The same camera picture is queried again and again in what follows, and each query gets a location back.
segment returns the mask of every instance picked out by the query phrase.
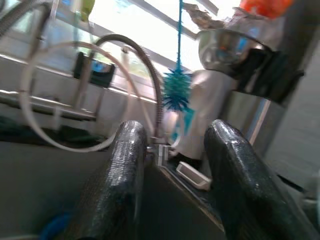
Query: flexible metal hose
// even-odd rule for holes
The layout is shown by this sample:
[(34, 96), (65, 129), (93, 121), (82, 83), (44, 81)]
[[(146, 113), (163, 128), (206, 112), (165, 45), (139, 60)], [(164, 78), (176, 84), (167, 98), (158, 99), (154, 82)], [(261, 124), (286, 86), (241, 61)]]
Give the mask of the flexible metal hose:
[(33, 42), (34, 49), (38, 48), (40, 44), (40, 36), (44, 31), (46, 26), (46, 22), (50, 17), (52, 0), (25, 0), (16, 5), (10, 11), (6, 12), (4, 15), (0, 17), (0, 39), (6, 34), (6, 32), (19, 20), (21, 19), (28, 11), (31, 11), (38, 7), (43, 7), (44, 11), (42, 12), (42, 16), (40, 19), (39, 26), (37, 28), (37, 34), (35, 35), (36, 40)]
[[(134, 50), (132, 47), (130, 47), (130, 46), (128, 46), (128, 45), (123, 46), (123, 47), (122, 47), (122, 50), (123, 50), (123, 51), (127, 51), (127, 52), (132, 52), (132, 53), (134, 53), (137, 57), (139, 57), (137, 51)], [(160, 81), (160, 87), (162, 87), (163, 84), (164, 84), (164, 79), (163, 79), (161, 73), (160, 73), (156, 68), (154, 68), (154, 70), (155, 70), (156, 75), (158, 76), (158, 79), (159, 79), (159, 81)]]
[[(126, 45), (129, 45), (131, 48), (135, 50), (135, 53), (137, 54), (137, 56), (142, 60), (142, 62), (147, 67), (153, 81), (153, 86), (154, 86), (155, 95), (156, 95), (156, 119), (155, 119), (155, 126), (154, 126), (154, 136), (156, 138), (160, 138), (161, 137), (160, 128), (161, 128), (161, 123), (163, 118), (163, 107), (162, 107), (162, 95), (161, 95), (161, 87), (160, 87), (161, 84), (159, 81), (157, 70), (155, 69), (149, 56), (145, 53), (143, 48), (126, 36), (123, 36), (120, 34), (108, 34), (98, 39), (98, 41), (95, 44), (97, 46), (101, 46), (102, 44), (106, 42), (111, 42), (111, 41), (119, 41)], [(94, 55), (95, 53), (91, 52), (89, 59), (92, 60)]]
[(280, 179), (242, 134), (215, 120), (204, 137), (216, 201), (228, 240), (319, 240)]
[(64, 240), (133, 240), (144, 182), (147, 133), (137, 121), (121, 124), (111, 156), (89, 178)]

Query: blue object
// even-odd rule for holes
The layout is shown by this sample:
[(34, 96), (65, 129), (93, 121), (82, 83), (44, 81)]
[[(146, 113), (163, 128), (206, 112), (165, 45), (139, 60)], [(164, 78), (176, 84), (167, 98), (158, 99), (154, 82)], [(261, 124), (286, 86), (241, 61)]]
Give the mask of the blue object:
[(98, 73), (102, 73), (104, 70), (104, 64), (102, 62), (93, 60), (92, 64), (91, 64), (91, 69), (92, 71), (98, 72)]
[(62, 3), (63, 3), (64, 5), (70, 6), (71, 0), (62, 0)]
[[(191, 126), (191, 122), (194, 119), (195, 110), (187, 107), (187, 108), (184, 109), (183, 113), (184, 113), (184, 118), (183, 118), (184, 130), (183, 130), (183, 134), (187, 135), (188, 131), (189, 131), (189, 128)], [(171, 139), (173, 141), (175, 141), (177, 139), (177, 137), (178, 137), (178, 128), (180, 128), (180, 122), (179, 121), (176, 122), (176, 125), (175, 125), (175, 128), (174, 128), (174, 132), (171, 134)]]
[(179, 0), (178, 53), (175, 70), (170, 70), (164, 77), (163, 106), (175, 112), (184, 111), (188, 107), (191, 78), (181, 67), (181, 35), (182, 35), (183, 1)]
[[(249, 34), (249, 36), (251, 36), (251, 37), (253, 37), (253, 38), (257, 38), (257, 36), (258, 36), (258, 34), (259, 34), (259, 28), (257, 28), (257, 27), (251, 28), (251, 29), (249, 30), (248, 34)], [(241, 41), (239, 42), (239, 44), (238, 44), (237, 50), (238, 50), (239, 52), (242, 52), (242, 51), (244, 50), (247, 42), (248, 42), (248, 39), (246, 39), (245, 37), (243, 37), (243, 38), (241, 39)]]
[(40, 234), (39, 240), (53, 240), (67, 228), (70, 219), (71, 214), (69, 213), (56, 216), (44, 227)]

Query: sink basin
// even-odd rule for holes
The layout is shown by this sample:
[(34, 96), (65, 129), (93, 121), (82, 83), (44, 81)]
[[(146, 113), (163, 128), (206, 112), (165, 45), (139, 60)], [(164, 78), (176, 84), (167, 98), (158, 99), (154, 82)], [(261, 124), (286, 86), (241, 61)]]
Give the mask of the sink basin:
[[(71, 211), (83, 183), (108, 154), (10, 142), (0, 142), (0, 151), (0, 239), (38, 235), (50, 219)], [(171, 177), (165, 168), (146, 167), (139, 239), (225, 240), (205, 209)]]

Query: blue dish brush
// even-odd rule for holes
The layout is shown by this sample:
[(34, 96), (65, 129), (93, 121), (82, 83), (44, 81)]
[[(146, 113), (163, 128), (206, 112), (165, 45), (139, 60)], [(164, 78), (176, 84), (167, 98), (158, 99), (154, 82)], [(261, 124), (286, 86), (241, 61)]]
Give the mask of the blue dish brush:
[(164, 77), (163, 106), (168, 110), (183, 112), (188, 106), (190, 95), (191, 78), (185, 74), (181, 67), (181, 34), (182, 34), (182, 8), (183, 1), (179, 0), (179, 22), (178, 22), (178, 57), (175, 70), (170, 69)]

